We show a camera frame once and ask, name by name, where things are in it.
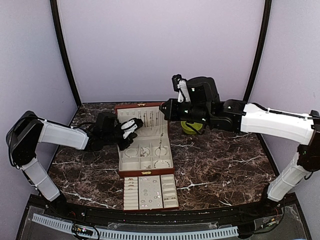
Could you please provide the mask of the brown wooden jewelry box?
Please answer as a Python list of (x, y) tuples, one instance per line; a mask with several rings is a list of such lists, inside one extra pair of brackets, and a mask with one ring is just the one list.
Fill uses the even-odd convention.
[[(118, 150), (118, 174), (127, 177), (167, 175), (175, 172), (169, 140), (169, 122), (159, 110), (161, 102), (116, 105), (115, 112), (121, 123), (132, 118), (143, 121), (135, 131), (137, 137), (125, 150)], [(166, 160), (171, 168), (154, 168), (154, 162)]]

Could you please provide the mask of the beige jewelry tray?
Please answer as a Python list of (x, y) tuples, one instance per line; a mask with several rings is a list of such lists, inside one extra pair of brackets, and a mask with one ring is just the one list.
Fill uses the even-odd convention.
[(179, 208), (173, 174), (124, 178), (123, 210), (149, 211)]

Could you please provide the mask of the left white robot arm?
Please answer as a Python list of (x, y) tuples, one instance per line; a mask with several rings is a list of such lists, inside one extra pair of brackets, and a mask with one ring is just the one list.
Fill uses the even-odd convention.
[(22, 170), (26, 178), (51, 203), (51, 210), (60, 218), (71, 213), (62, 191), (49, 177), (38, 153), (49, 147), (66, 146), (85, 152), (97, 152), (105, 146), (117, 145), (127, 149), (137, 137), (137, 130), (144, 125), (140, 118), (120, 122), (112, 112), (98, 114), (89, 127), (67, 126), (26, 111), (6, 134), (10, 164)]

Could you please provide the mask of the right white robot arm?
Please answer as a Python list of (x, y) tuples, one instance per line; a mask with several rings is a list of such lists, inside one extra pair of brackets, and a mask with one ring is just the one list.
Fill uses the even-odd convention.
[(275, 204), (308, 174), (320, 169), (320, 115), (292, 113), (243, 100), (220, 100), (215, 80), (199, 76), (189, 80), (172, 77), (177, 98), (163, 102), (159, 109), (168, 121), (200, 123), (210, 129), (233, 133), (254, 133), (297, 143), (292, 160), (264, 190), (255, 213), (266, 217)]

